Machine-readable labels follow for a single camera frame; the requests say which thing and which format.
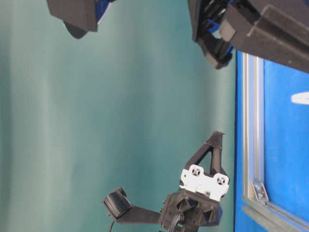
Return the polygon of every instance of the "metal bracket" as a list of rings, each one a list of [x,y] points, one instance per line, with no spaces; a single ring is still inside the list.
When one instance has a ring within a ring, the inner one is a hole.
[[[269,198],[264,186],[264,183],[261,180],[251,181],[253,191],[255,194],[255,199],[257,202],[269,202]]]

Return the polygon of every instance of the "green curtain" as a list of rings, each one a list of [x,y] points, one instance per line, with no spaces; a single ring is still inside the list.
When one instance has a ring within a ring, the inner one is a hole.
[[[107,231],[100,201],[120,186],[159,211],[214,130],[230,190],[199,231],[233,231],[235,63],[205,60],[186,0],[118,0],[81,40],[46,1],[1,0],[0,35],[0,231]]]

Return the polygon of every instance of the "aluminum frame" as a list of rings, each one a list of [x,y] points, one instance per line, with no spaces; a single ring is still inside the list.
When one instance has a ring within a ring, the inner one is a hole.
[[[243,201],[242,210],[268,231],[309,232],[309,223],[256,197],[253,181],[264,182],[264,60],[242,55]]]

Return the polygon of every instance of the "black cable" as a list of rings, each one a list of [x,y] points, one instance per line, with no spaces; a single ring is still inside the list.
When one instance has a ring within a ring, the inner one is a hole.
[[[181,222],[183,223],[184,222],[184,213],[177,213],[172,222],[170,223],[170,226],[169,226],[169,232],[174,232],[175,231],[175,228],[176,226],[178,225],[178,223]]]
[[[112,232],[112,226],[113,226],[114,223],[115,223],[115,221],[113,220],[111,225],[110,225],[110,229],[108,230],[108,232]]]

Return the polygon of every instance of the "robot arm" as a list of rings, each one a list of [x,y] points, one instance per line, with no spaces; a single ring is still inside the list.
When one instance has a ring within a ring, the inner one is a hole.
[[[119,188],[102,201],[108,215],[120,224],[159,224],[169,232],[197,232],[199,226],[218,225],[222,215],[220,200],[229,187],[229,178],[221,167],[222,136],[215,131],[189,159],[181,175],[180,190],[167,195],[161,213],[131,204]],[[208,153],[212,154],[209,173],[197,165]]]

